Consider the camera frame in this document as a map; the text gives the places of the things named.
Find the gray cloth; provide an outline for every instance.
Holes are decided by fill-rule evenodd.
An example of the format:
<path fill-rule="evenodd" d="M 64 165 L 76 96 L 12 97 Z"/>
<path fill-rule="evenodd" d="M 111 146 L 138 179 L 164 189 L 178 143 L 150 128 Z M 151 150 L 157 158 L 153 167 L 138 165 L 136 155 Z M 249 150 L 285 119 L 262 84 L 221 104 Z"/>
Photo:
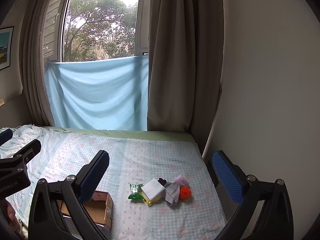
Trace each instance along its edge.
<path fill-rule="evenodd" d="M 189 132 L 203 152 L 222 68 L 222 0 L 151 0 L 148 130 Z"/>
<path fill-rule="evenodd" d="M 37 125 L 54 126 L 44 84 L 43 42 L 50 0 L 29 0 L 20 34 L 19 63 L 23 92 Z"/>
<path fill-rule="evenodd" d="M 175 181 L 165 188 L 165 200 L 170 203 L 170 206 L 178 203 L 180 195 L 180 184 Z"/>

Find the green fitted sheet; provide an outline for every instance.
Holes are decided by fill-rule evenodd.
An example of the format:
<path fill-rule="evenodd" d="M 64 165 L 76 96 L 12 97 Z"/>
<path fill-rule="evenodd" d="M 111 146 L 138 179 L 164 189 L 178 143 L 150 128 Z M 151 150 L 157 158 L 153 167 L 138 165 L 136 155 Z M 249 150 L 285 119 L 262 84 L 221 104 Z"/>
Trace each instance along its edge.
<path fill-rule="evenodd" d="M 106 136 L 113 138 L 133 138 L 151 141 L 184 141 L 195 142 L 193 137 L 183 132 L 159 132 L 159 131 L 117 131 L 117 130 L 84 130 L 71 128 L 48 127 L 59 131 L 79 132 L 90 135 Z"/>

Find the blue gripper pad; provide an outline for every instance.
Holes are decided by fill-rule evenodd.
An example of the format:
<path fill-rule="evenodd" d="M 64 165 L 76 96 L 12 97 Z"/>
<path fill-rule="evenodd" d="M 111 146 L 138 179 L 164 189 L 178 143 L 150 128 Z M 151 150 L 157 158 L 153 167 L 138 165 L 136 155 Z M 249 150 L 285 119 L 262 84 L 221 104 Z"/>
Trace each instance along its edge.
<path fill-rule="evenodd" d="M 12 139 L 12 136 L 13 136 L 13 132 L 11 129 L 7 129 L 2 133 L 0 133 L 0 146 L 5 144 L 10 139 Z"/>
<path fill-rule="evenodd" d="M 77 174 L 76 189 L 81 204 L 88 202 L 109 166 L 109 154 L 100 150 L 89 164 L 84 165 Z"/>
<path fill-rule="evenodd" d="M 219 152 L 213 154 L 212 166 L 231 200 L 241 205 L 244 199 L 243 186 Z"/>

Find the curtain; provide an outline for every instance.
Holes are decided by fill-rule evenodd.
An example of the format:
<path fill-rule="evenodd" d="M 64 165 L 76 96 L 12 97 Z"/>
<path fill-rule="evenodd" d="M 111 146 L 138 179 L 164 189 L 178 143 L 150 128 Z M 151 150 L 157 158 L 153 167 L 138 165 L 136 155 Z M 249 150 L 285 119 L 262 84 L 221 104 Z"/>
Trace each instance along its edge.
<path fill-rule="evenodd" d="M 31 117 L 37 125 L 54 126 L 44 84 L 43 41 L 50 0 L 29 0 L 20 34 L 21 82 Z"/>
<path fill-rule="evenodd" d="M 222 0 L 151 0 L 148 130 L 190 133 L 202 153 L 222 68 Z"/>
<path fill-rule="evenodd" d="M 147 129 L 148 56 L 47 62 L 45 80 L 58 127 Z"/>

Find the finger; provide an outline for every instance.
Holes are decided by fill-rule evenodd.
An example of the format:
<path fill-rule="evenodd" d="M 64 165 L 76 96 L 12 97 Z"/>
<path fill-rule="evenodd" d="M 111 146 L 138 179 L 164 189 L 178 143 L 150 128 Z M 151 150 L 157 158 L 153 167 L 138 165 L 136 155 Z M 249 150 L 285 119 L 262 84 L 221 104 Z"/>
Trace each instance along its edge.
<path fill-rule="evenodd" d="M 7 214 L 11 221 L 15 219 L 16 212 L 8 201 L 7 201 Z"/>
<path fill-rule="evenodd" d="M 16 231 L 19 227 L 19 222 L 18 219 L 16 217 L 14 217 L 13 221 L 10 222 L 10 227 L 13 231 Z"/>

